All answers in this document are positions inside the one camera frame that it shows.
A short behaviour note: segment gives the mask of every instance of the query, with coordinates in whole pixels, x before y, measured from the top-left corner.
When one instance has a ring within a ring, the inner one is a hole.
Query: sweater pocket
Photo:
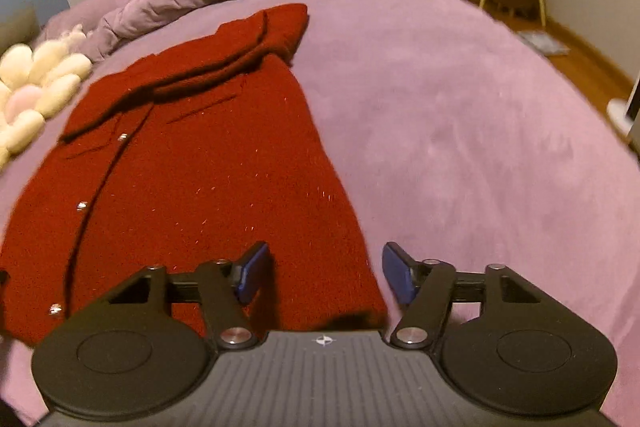
[[[177,123],[192,116],[205,114],[213,107],[233,102],[242,94],[245,77],[245,74],[238,74],[212,89],[162,104],[164,123]]]
[[[75,158],[86,152],[97,151],[108,146],[114,139],[121,117],[121,114],[116,114],[95,129],[87,131],[71,140],[71,142],[64,144],[62,147],[65,158]]]

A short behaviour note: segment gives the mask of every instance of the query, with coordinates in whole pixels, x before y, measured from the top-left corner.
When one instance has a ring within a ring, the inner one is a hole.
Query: metal screw
[[[420,344],[424,342],[429,335],[422,328],[402,328],[396,333],[396,339],[403,344]]]
[[[62,311],[62,306],[58,303],[49,306],[49,315],[58,315]]]
[[[220,333],[220,339],[227,344],[244,344],[253,338],[251,331],[246,328],[228,328]]]

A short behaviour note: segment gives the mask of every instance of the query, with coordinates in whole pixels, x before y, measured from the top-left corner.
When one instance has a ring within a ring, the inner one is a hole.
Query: purple duvet
[[[635,425],[638,165],[562,75],[476,7],[461,0],[229,0],[127,44],[87,84],[287,2],[308,5],[292,70],[350,195],[391,318],[398,309],[382,275],[386,241],[459,270],[508,264],[610,338],[620,368],[604,412]],[[0,177],[3,225],[70,111]],[[43,406],[16,398],[17,378],[5,380],[3,396],[36,417]]]

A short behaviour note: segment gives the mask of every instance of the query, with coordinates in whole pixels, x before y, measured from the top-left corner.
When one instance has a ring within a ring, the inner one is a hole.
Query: cream petal cushion
[[[27,83],[31,70],[31,48],[24,44],[15,44],[0,58],[0,79],[11,90]]]
[[[29,83],[40,85],[44,76],[55,68],[69,52],[63,41],[45,41],[33,52]]]
[[[80,80],[84,80],[89,76],[91,71],[91,61],[82,54],[74,53],[69,55],[55,68],[47,73],[42,81],[42,87],[50,86],[50,84],[66,74],[76,74]]]
[[[44,117],[33,109],[22,111],[13,125],[0,132],[0,148],[18,154],[27,147],[44,126]]]
[[[9,163],[9,158],[11,158],[11,155],[7,148],[0,147],[0,171],[2,171],[2,168]]]
[[[56,115],[78,91],[80,82],[80,77],[76,74],[66,74],[54,80],[50,86],[43,90],[35,110],[44,118]]]
[[[6,105],[6,101],[9,100],[10,96],[11,96],[11,89],[9,89],[2,82],[0,82],[0,112],[4,111],[4,106]]]
[[[6,122],[11,125],[22,111],[33,109],[41,96],[42,88],[33,84],[27,84],[14,91],[4,106]]]

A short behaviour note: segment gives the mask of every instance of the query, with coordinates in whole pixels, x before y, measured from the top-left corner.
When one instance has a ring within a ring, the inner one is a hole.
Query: red sweater
[[[8,330],[36,343],[143,266],[190,271],[257,240],[276,260],[274,295],[254,303],[258,333],[385,315],[353,209],[287,67],[306,21],[304,5],[261,11],[90,88],[9,223]],[[54,303],[62,313],[49,314]],[[176,308],[202,331],[194,305]]]

